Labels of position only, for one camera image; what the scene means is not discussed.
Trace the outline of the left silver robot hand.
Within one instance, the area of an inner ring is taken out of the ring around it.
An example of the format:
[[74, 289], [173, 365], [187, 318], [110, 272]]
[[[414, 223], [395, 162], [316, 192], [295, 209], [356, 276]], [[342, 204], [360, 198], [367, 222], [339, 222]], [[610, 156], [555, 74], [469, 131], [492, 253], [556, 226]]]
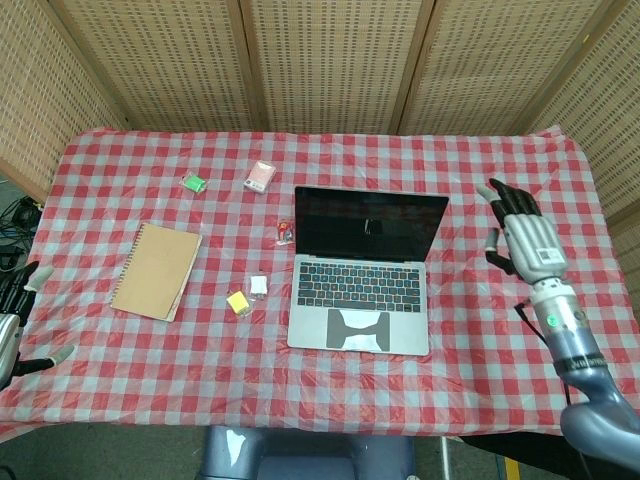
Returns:
[[12, 272], [1, 274], [1, 389], [6, 389], [14, 377], [51, 369], [66, 360], [74, 351], [64, 346], [48, 357], [20, 359], [24, 328], [34, 307], [36, 293], [52, 275], [52, 266], [40, 267], [38, 261]]

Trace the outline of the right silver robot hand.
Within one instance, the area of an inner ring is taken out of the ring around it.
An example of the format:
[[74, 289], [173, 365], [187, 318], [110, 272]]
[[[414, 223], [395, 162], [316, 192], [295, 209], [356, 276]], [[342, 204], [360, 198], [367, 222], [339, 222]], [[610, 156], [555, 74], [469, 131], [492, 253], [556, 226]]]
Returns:
[[486, 260], [529, 285], [562, 278], [569, 263], [555, 226], [542, 215], [533, 195], [495, 178], [478, 185], [499, 226], [485, 242]]

